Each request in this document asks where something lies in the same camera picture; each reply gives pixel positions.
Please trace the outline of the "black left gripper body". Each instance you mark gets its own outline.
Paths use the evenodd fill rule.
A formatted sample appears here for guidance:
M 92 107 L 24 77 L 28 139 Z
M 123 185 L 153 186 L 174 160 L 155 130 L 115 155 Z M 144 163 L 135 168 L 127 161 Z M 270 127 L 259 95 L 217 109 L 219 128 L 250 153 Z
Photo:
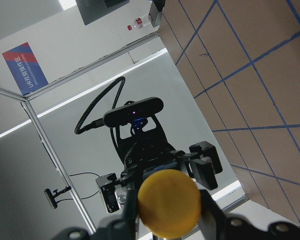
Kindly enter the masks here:
M 119 178 L 127 183 L 141 185 L 160 170 L 184 170 L 186 154 L 168 142 L 156 114 L 114 129 L 117 154 L 124 165 Z

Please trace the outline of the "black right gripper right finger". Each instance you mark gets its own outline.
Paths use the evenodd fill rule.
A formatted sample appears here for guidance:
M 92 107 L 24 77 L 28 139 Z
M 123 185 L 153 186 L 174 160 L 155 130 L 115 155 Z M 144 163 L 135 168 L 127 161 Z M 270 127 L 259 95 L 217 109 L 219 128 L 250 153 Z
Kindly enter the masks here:
M 229 219 L 207 190 L 200 190 L 201 213 L 198 227 L 205 240 L 229 240 Z

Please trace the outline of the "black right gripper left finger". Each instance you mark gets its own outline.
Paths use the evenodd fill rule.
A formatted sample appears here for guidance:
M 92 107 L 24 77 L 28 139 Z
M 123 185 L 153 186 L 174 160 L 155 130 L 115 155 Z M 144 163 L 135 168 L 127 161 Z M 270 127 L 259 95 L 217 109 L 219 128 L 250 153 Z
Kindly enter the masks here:
M 120 233 L 124 240 L 136 240 L 139 227 L 136 223 L 138 218 L 138 192 L 134 182 L 127 184 L 126 201 L 121 216 L 122 226 Z

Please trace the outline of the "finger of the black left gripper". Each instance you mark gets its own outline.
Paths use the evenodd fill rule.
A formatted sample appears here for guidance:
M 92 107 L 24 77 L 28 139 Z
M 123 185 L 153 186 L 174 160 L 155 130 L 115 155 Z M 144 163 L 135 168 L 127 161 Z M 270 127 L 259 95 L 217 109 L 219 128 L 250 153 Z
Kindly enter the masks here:
M 117 177 L 115 173 L 109 173 L 98 177 L 95 182 L 108 213 L 124 208 L 129 186 L 125 180 Z
M 215 175 L 223 171 L 217 149 L 207 141 L 189 147 L 193 154 L 187 163 L 188 175 L 208 190 L 218 188 Z

